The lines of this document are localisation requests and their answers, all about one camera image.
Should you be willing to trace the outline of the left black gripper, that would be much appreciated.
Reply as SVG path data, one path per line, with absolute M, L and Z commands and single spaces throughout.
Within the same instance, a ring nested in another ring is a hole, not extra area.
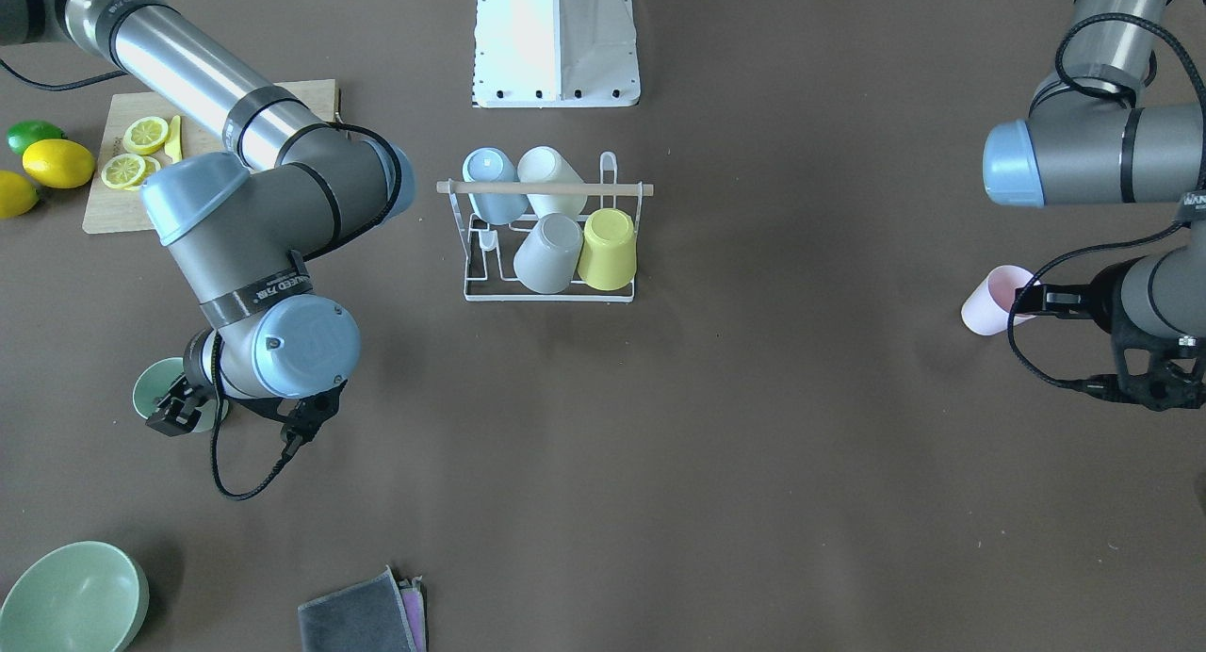
M 1103 331 L 1130 329 L 1132 322 L 1122 304 L 1123 280 L 1123 274 L 1097 274 L 1088 284 L 1041 284 L 1036 280 L 1014 290 L 1012 316 L 1090 318 Z

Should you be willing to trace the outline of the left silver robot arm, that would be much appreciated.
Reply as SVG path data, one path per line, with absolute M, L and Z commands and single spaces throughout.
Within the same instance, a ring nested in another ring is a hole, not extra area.
M 1198 190 L 1201 107 L 1140 102 L 1171 1 L 1075 0 L 1069 35 L 1029 114 L 987 137 L 982 175 L 991 201 L 1179 202 Z

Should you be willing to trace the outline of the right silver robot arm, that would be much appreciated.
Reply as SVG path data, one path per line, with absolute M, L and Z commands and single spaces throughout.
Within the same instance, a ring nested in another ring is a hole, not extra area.
M 232 399 L 306 442 L 336 413 L 361 334 L 314 294 L 306 262 L 409 208 L 411 164 L 379 134 L 321 121 L 165 0 L 2 0 L 2 43 L 69 41 L 106 59 L 219 139 L 146 181 L 146 215 L 191 284 L 207 330 L 191 340 L 147 424 L 193 431 Z

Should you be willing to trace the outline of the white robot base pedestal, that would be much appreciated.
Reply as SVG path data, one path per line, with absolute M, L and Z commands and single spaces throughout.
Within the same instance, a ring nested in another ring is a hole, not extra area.
M 473 106 L 642 101 L 632 0 L 478 0 L 474 39 Z

